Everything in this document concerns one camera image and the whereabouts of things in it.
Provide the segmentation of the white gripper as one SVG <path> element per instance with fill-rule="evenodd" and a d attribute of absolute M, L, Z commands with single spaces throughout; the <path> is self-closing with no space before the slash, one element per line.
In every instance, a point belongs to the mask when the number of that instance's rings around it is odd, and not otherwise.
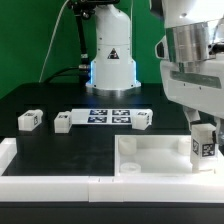
<path fill-rule="evenodd" d="M 189 129 L 200 124 L 198 111 L 214 116 L 215 140 L 224 145 L 224 53 L 199 65 L 198 73 L 180 73 L 177 65 L 168 60 L 166 37 L 155 47 L 161 60 L 160 73 L 164 92 L 170 101 L 183 106 Z"/>

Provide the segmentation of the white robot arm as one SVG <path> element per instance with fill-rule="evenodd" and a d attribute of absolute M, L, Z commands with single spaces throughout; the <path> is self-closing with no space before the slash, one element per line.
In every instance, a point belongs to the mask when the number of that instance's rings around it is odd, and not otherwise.
<path fill-rule="evenodd" d="M 149 6 L 164 21 L 155 53 L 167 98 L 184 107 L 191 127 L 201 112 L 212 115 L 216 142 L 224 145 L 224 0 L 149 0 Z M 100 1 L 96 31 L 88 90 L 110 94 L 138 87 L 130 18 Z"/>

